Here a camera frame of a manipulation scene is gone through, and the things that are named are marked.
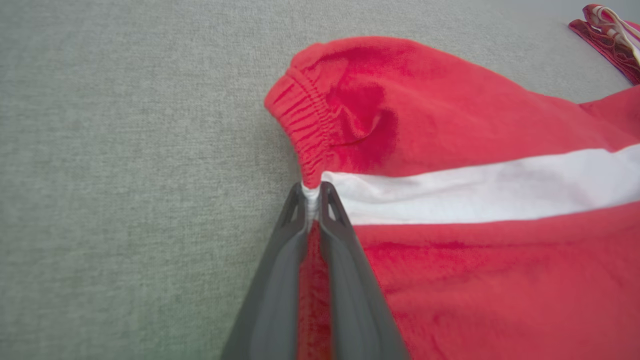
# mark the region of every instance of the elastic cuff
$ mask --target elastic cuff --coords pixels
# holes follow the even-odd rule
[[[298,154],[303,184],[307,188],[319,186],[328,152],[326,101],[311,81],[291,68],[269,91],[264,106],[291,139]]]

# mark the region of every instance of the red and white garment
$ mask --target red and white garment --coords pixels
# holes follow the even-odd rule
[[[297,54],[265,105],[310,206],[338,190],[414,359],[640,358],[640,86],[575,104],[363,37]],[[301,359],[331,354],[318,245],[315,223]]]
[[[576,19],[569,28],[593,46],[632,84],[640,84],[640,25],[622,20],[610,8],[591,4],[582,9],[586,22]]]

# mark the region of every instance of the gray carpet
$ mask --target gray carpet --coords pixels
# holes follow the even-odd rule
[[[3,1],[0,359],[218,357],[299,176],[262,107],[296,52],[412,38],[589,101],[630,85],[582,5]]]

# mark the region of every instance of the red fabric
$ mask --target red fabric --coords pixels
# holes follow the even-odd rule
[[[610,26],[598,26],[592,20],[593,8],[599,6],[596,4],[587,5],[582,9],[584,18],[587,22],[576,19],[569,23],[569,28],[589,45],[593,46],[602,56],[607,58],[620,72],[622,72],[632,84],[640,84],[640,63],[634,57],[633,52],[627,46],[616,42],[614,37],[607,35]],[[609,21],[611,17],[606,13],[602,16]],[[626,21],[627,24],[635,29],[640,29],[640,25]]]
[[[410,176],[640,142],[640,87],[574,104],[418,43],[365,37],[297,54],[265,100],[323,171]],[[640,204],[535,221],[355,231],[414,359],[640,358]],[[299,355],[330,355],[313,228]]]

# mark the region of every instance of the white stripe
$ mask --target white stripe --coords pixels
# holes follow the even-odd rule
[[[320,187],[310,189],[302,184],[302,194],[307,198],[307,229],[310,229],[320,209]]]
[[[353,225],[535,220],[640,200],[640,144],[407,177],[322,178],[336,187]]]

